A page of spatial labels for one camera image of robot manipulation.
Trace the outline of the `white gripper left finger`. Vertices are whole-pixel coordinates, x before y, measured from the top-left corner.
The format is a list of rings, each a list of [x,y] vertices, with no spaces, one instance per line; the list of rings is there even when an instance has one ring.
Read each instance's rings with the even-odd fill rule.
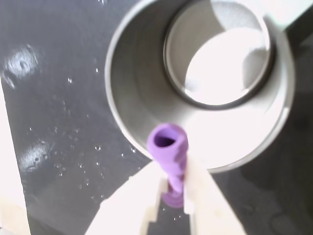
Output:
[[[87,235],[145,235],[156,222],[161,195],[167,191],[167,175],[150,162],[101,202]]]

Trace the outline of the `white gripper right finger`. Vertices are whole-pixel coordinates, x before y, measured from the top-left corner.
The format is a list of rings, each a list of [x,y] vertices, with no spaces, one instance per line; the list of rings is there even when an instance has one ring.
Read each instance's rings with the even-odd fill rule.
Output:
[[[184,213],[192,235],[244,235],[245,230],[211,174],[197,158],[188,158]]]

